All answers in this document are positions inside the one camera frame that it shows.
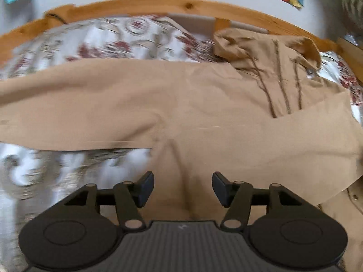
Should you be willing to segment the plastic bag of bedding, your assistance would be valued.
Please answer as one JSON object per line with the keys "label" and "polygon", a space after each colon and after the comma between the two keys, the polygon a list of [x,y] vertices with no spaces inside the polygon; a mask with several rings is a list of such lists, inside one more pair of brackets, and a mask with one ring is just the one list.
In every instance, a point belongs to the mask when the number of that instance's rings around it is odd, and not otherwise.
{"label": "plastic bag of bedding", "polygon": [[362,0],[341,0],[349,32],[362,39]]}

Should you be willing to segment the wooden bed frame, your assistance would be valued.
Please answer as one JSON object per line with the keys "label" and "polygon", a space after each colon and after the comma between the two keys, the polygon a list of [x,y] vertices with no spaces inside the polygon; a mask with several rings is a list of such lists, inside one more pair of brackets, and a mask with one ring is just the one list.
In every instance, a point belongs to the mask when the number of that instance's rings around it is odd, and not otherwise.
{"label": "wooden bed frame", "polygon": [[269,34],[303,36],[314,41],[321,52],[334,51],[341,56],[358,79],[362,79],[362,49],[340,38],[333,42],[321,39],[304,29],[274,16],[223,2],[208,0],[109,0],[85,6],[67,4],[46,12],[41,19],[33,20],[1,36],[1,63],[13,56],[14,48],[28,42],[45,31],[59,27],[62,22],[73,23],[98,17],[115,15],[186,14],[214,18],[214,30],[231,26],[232,22],[245,23],[265,29]]}

